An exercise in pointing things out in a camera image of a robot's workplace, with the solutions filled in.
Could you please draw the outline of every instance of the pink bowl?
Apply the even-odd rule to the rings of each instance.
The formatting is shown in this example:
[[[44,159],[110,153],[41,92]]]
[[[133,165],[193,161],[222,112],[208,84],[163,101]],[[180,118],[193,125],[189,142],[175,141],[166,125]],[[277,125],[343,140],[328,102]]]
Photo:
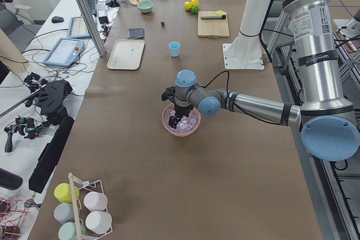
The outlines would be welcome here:
[[[166,123],[166,122],[165,122],[165,112],[167,111],[167,109],[173,110],[173,109],[174,109],[174,104],[171,103],[171,104],[167,105],[167,107],[164,109],[163,115],[162,115],[163,125],[164,125],[165,129],[166,129],[169,133],[171,133],[172,135],[175,135],[175,136],[178,136],[178,137],[189,136],[191,133],[193,133],[194,131],[196,131],[197,127],[200,125],[201,115],[200,115],[199,111],[197,110],[197,108],[194,108],[194,109],[192,110],[192,113],[193,113],[194,115],[196,115],[196,117],[197,117],[197,122],[196,122],[196,126],[194,127],[194,129],[190,130],[190,131],[187,132],[187,133],[177,133],[177,132],[173,132],[172,130],[170,130],[169,123]]]

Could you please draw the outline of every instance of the blue framed tablet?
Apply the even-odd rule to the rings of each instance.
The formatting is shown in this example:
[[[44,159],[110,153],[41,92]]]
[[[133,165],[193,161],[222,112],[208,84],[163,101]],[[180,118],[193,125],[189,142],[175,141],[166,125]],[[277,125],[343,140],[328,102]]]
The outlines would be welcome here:
[[[69,30],[67,31],[67,37],[72,39],[87,39],[90,38],[90,33],[86,27],[84,18],[72,17],[70,19]]]
[[[50,66],[70,67],[84,50],[81,39],[60,38],[43,63]]]

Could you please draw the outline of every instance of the white tray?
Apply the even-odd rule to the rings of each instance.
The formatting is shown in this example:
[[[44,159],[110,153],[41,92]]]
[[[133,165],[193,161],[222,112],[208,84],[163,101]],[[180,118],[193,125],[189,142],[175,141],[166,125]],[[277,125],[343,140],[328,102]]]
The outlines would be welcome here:
[[[140,67],[145,42],[141,39],[118,39],[112,48],[107,68],[110,70],[136,70]]]

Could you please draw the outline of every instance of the white table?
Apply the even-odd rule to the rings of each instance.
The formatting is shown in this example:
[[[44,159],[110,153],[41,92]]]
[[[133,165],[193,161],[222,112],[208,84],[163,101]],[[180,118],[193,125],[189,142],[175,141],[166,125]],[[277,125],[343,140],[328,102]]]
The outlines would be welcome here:
[[[109,8],[107,15],[110,21],[110,25],[115,18],[119,8]],[[53,24],[51,23],[51,18],[53,16],[61,16],[64,18],[64,22]],[[72,17],[80,16],[80,10],[75,0],[61,0],[54,11],[50,14],[49,18],[46,20],[40,31],[37,35],[41,35],[50,31],[57,29],[67,29],[69,27],[69,22]],[[67,36],[67,31],[56,31],[39,37],[38,39],[33,40],[27,50],[29,49],[48,49],[51,50],[52,47],[56,44],[59,38],[64,38]],[[96,67],[98,60],[98,53],[92,40],[85,40],[85,50],[81,54],[80,64],[71,67],[68,70],[68,73],[60,72],[59,76],[67,80],[71,87],[73,88],[72,93],[64,99],[64,106],[67,109],[69,116],[76,118],[77,113],[80,109],[83,95],[89,85],[93,71]],[[58,67],[49,67],[44,66],[42,61],[47,55],[47,51],[29,51],[25,52],[25,58],[30,61],[29,66],[27,67],[28,72],[34,72],[40,76],[45,77],[47,80],[54,80],[54,76],[49,77],[54,74],[54,70],[57,70]],[[29,89],[26,86],[16,87],[16,88],[4,88],[4,87],[13,87],[16,85],[22,85],[22,81],[28,75],[27,72],[23,72],[16,76],[13,73],[9,73],[5,78],[4,82],[0,85],[0,112],[5,111],[10,108],[18,101],[30,94]],[[32,117],[38,121],[42,121],[41,116],[35,112],[35,106],[26,108],[25,105],[20,105],[18,108],[4,116],[0,119],[1,130],[8,125],[9,123],[15,121],[15,118],[20,115],[23,117]],[[50,126],[40,133],[40,136],[30,140],[24,139],[19,133],[15,133],[12,137],[13,143],[13,152],[5,153],[4,147],[7,140],[7,134],[3,131],[0,132],[0,167],[8,170],[12,173],[15,173],[23,178],[22,186],[15,190],[9,191],[0,187],[0,197],[9,198],[16,197],[21,200],[27,200],[34,195],[33,191],[29,190],[28,181],[29,178],[35,169],[38,157],[42,153],[45,145],[51,141],[55,131],[59,126]],[[47,186],[41,194],[36,194],[34,200],[36,203],[41,203],[47,191]],[[21,226],[21,237],[20,239],[27,239],[31,228],[33,227],[38,211],[35,208],[28,209],[30,213],[26,217],[22,218]]]

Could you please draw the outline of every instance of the green bowl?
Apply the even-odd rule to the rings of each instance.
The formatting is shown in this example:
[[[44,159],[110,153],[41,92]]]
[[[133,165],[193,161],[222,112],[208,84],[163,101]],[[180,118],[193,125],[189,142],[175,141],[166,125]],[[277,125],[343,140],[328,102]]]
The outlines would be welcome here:
[[[137,7],[142,13],[149,13],[152,10],[153,3],[149,0],[141,1],[137,4]]]

